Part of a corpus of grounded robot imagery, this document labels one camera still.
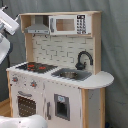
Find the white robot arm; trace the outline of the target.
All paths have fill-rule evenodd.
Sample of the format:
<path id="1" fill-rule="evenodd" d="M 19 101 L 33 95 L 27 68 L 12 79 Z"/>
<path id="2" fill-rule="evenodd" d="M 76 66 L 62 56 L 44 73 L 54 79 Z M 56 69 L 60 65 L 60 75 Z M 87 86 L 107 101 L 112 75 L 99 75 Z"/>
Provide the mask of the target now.
<path id="1" fill-rule="evenodd" d="M 7 9 L 7 6 L 0 8 L 0 64 L 12 50 L 11 43 L 2 34 L 2 31 L 6 30 L 13 35 L 19 28 L 17 19 L 8 16 L 4 9 Z M 40 115 L 20 118 L 0 116 L 0 128 L 48 128 L 48 126 L 46 120 Z"/>

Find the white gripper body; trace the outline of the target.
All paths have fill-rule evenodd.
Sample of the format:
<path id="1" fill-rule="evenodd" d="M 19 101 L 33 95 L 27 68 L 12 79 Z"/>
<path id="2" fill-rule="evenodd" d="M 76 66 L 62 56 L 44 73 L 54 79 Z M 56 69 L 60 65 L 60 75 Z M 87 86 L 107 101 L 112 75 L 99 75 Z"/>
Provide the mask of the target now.
<path id="1" fill-rule="evenodd" d="M 19 24 L 16 20 L 8 16 L 3 8 L 0 9 L 0 30 L 5 29 L 9 34 L 13 35 L 19 28 Z"/>

